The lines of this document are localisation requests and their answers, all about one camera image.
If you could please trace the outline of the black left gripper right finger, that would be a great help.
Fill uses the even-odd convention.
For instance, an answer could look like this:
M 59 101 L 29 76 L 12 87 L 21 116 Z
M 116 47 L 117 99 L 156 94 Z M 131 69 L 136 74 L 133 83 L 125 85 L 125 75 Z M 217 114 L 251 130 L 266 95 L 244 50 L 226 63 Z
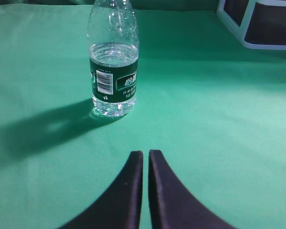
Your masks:
M 153 229 L 233 229 L 183 185 L 162 151 L 149 151 L 148 199 Z

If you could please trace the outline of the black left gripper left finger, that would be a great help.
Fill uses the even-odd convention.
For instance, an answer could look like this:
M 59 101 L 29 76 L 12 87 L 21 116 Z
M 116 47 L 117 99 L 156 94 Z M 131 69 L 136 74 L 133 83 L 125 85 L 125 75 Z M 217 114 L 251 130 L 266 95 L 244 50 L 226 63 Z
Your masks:
M 132 151 L 108 188 L 62 229 L 138 229 L 143 197 L 143 153 Z

